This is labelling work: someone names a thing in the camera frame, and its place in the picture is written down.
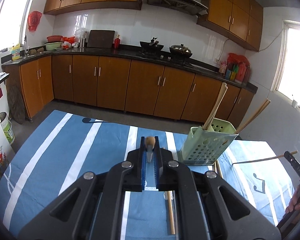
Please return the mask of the person right hand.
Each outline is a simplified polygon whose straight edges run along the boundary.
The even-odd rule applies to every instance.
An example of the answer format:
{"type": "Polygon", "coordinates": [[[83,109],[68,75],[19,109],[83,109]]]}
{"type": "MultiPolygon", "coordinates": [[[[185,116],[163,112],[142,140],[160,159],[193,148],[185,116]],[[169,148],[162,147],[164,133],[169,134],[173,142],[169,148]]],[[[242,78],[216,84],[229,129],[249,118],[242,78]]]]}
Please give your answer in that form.
{"type": "Polygon", "coordinates": [[[290,199],[289,205],[286,207],[285,213],[293,212],[294,210],[300,210],[300,203],[298,204],[298,194],[300,193],[300,185],[296,188],[292,198],[290,199]]]}

